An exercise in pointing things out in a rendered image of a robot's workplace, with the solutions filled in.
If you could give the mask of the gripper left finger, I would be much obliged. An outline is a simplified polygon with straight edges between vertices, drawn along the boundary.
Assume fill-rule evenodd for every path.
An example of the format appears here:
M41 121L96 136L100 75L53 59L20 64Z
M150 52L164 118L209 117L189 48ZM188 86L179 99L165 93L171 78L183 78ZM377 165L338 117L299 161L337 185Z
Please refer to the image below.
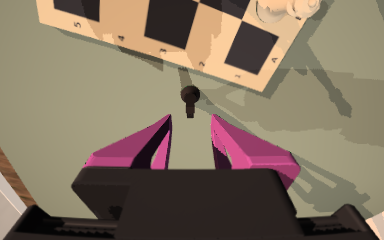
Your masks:
M153 125L93 152L83 168L115 166L150 169L151 166L151 169L168 169L171 139L172 118L171 114L168 114Z

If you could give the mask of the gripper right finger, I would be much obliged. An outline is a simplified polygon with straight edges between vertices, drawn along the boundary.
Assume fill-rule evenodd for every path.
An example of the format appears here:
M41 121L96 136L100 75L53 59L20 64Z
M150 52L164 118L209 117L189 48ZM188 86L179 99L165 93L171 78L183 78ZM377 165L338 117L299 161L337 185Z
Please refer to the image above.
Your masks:
M215 169L232 166L241 169L274 169L286 190L300 173L301 168L291 152L229 124L216 114L211 117L211 138ZM231 156L232 165L225 148Z

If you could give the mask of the tan and black chessboard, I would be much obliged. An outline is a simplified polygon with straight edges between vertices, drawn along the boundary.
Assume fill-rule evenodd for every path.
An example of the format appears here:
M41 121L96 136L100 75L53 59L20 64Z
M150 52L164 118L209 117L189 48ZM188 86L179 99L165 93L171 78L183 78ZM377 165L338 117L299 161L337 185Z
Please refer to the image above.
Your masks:
M263 91L307 18L262 22L257 0L36 0L40 23Z

